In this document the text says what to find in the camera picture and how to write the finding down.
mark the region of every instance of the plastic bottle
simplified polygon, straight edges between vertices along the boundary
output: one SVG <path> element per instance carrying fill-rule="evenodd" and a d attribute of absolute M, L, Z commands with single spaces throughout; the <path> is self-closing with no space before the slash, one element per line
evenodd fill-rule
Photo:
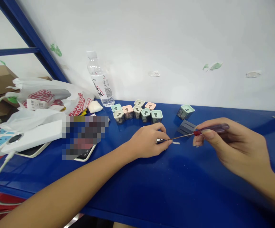
<path fill-rule="evenodd" d="M 106 72 L 98 64 L 96 51 L 87 51 L 87 55 L 90 59 L 90 62 L 88 63 L 88 71 L 91 75 L 102 105 L 105 107 L 111 107 L 114 105 L 115 101 L 110 84 L 106 78 Z"/>

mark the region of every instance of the smartphone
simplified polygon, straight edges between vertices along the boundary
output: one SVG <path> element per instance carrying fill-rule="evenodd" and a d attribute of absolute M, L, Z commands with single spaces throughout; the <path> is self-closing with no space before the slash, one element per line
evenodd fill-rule
<path fill-rule="evenodd" d="M 97 144 L 95 144 L 92 148 L 87 149 L 83 154 L 79 155 L 79 156 L 78 156 L 77 158 L 75 158 L 74 160 L 75 160 L 75 161 L 79 161 L 79 162 L 86 162 L 86 161 L 90 158 L 90 156 L 91 156 L 91 154 L 92 154 L 94 148 L 96 147 L 96 145 L 97 145 Z"/>

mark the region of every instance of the pink pencil sharpener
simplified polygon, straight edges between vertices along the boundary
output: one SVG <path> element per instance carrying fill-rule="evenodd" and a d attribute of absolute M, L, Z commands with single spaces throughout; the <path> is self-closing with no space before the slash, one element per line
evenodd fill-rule
<path fill-rule="evenodd" d="M 148 108 L 150 110 L 153 110 L 155 108 L 156 104 L 148 102 L 147 104 L 145 104 L 145 108 Z"/>

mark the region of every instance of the barcode label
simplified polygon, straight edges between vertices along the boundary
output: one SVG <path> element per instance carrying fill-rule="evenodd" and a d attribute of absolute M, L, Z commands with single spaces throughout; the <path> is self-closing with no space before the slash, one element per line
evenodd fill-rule
<path fill-rule="evenodd" d="M 110 98 L 112 96 L 111 88 L 105 88 L 105 92 L 106 92 L 107 98 Z"/>
<path fill-rule="evenodd" d="M 40 101 L 36 99 L 26 99 L 27 109 L 36 110 L 36 109 L 45 109 L 48 106 L 46 101 Z"/>

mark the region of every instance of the screwdriver shaft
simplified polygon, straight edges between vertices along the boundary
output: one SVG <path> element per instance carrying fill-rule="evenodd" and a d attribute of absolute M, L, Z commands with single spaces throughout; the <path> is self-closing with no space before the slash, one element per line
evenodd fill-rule
<path fill-rule="evenodd" d="M 176 137 L 176 138 L 172 138 L 172 139 L 167 139 L 167 141 L 168 141 L 168 140 L 173 140 L 173 139 L 177 139 L 177 138 L 181 138 L 181 137 L 185 137 L 185 136 L 190 136 L 190 135 L 193 135 L 193 133 L 192 133 L 192 134 L 188 134 L 188 135 L 184 135 L 184 136 L 179 136 L 179 137 Z"/>

